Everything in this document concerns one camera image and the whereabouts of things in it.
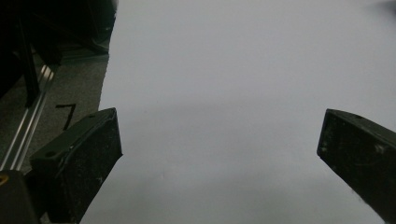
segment white surface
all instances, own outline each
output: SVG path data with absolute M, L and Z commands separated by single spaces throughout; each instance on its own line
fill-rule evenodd
M 396 129 L 394 8 L 121 1 L 101 108 L 124 156 L 82 223 L 383 223 L 316 149 L 326 108 Z

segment gray floor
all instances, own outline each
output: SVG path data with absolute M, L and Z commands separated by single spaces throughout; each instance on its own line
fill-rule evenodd
M 62 64 L 54 69 L 54 79 L 21 168 L 24 173 L 30 170 L 30 155 L 64 131 L 71 107 L 60 106 L 75 106 L 69 127 L 98 110 L 107 62 L 108 55 L 93 55 L 84 49 L 70 50 L 64 54 Z M 39 73 L 43 63 L 36 56 L 35 65 Z M 26 110 L 25 102 L 26 89 L 22 77 L 0 99 L 0 161 L 3 161 L 18 130 Z

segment white table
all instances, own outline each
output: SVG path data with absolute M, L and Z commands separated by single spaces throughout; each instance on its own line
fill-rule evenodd
M 395 8 L 121 1 L 101 108 L 124 156 L 82 223 L 384 223 L 316 149 L 326 108 L 396 130 Z

